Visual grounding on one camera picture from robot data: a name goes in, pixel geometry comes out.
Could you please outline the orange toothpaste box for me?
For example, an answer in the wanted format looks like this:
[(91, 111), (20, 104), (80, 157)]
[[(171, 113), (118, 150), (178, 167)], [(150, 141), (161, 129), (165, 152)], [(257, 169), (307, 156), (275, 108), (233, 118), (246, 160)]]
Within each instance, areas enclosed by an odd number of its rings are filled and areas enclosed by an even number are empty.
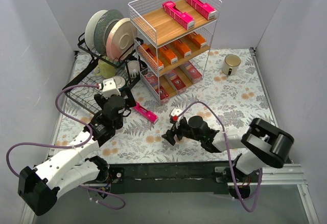
[(178, 61), (177, 55), (170, 48), (163, 46), (159, 50), (169, 64), (174, 64)]
[(182, 57), (186, 58), (191, 55), (192, 50), (188, 47), (186, 43), (182, 42), (180, 39), (175, 40), (173, 43)]
[(138, 47), (139, 52), (143, 58), (148, 62), (148, 64), (157, 72), (164, 69), (164, 64), (157, 56), (152, 52), (147, 44), (142, 44)]
[(188, 34), (188, 38), (200, 49), (206, 45), (206, 39), (196, 32)]

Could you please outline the red 3D toothpaste box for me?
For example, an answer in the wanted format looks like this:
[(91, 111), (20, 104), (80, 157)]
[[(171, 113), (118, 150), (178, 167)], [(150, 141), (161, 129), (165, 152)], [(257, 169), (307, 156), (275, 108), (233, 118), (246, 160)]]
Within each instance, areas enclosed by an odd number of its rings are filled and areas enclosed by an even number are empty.
[(164, 77), (176, 94), (181, 94), (186, 90), (185, 83), (182, 81), (182, 79), (174, 69), (165, 73)]
[(190, 62), (186, 62), (181, 64), (179, 68), (183, 71), (183, 73), (190, 79), (192, 83), (197, 83), (202, 79), (201, 73), (197, 70), (197, 68)]
[(141, 79), (145, 83), (151, 94), (155, 97), (157, 102), (159, 102), (160, 104), (168, 102), (169, 95), (164, 89), (164, 87), (159, 84), (159, 78), (153, 72), (141, 74)]

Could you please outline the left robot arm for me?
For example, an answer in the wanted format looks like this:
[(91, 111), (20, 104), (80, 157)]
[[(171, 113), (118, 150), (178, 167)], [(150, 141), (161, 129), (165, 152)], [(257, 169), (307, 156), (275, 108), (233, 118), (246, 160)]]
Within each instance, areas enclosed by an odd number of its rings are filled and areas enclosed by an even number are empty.
[(19, 173), (18, 195), (37, 215), (48, 212), (57, 199), (85, 182), (107, 181), (109, 165), (99, 157), (88, 155), (97, 151), (123, 127), (124, 112), (136, 106), (130, 88), (127, 95), (112, 95), (67, 149), (59, 151), (42, 164), (22, 169)]

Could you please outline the magenta toothpaste box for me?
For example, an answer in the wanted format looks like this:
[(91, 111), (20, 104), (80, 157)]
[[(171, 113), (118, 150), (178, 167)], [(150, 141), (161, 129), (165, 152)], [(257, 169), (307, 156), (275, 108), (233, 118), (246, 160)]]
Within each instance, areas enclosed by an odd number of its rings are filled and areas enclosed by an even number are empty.
[(167, 1), (162, 4), (164, 11), (177, 21), (186, 30), (195, 26), (194, 18), (187, 12), (181, 12), (173, 1)]
[(158, 121), (158, 116), (150, 110), (145, 109), (142, 107), (138, 102), (136, 102), (136, 106), (134, 107), (140, 115), (150, 121), (152, 124), (155, 124)]
[(208, 3), (203, 3), (201, 0), (185, 0), (206, 20), (211, 20), (217, 16), (217, 10)]

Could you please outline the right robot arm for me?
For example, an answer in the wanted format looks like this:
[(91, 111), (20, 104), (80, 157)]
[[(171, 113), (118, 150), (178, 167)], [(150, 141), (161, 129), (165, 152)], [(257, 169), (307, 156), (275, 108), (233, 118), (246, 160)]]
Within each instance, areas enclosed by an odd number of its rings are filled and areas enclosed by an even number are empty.
[(232, 130), (223, 133), (208, 126), (201, 116), (170, 119), (171, 129), (162, 135), (171, 145), (184, 137), (200, 142), (201, 147), (210, 153), (221, 153), (229, 149), (246, 148), (248, 151), (232, 161), (231, 175), (237, 182), (242, 182), (251, 173), (264, 166), (283, 168), (294, 138), (287, 132), (254, 118), (247, 129)]

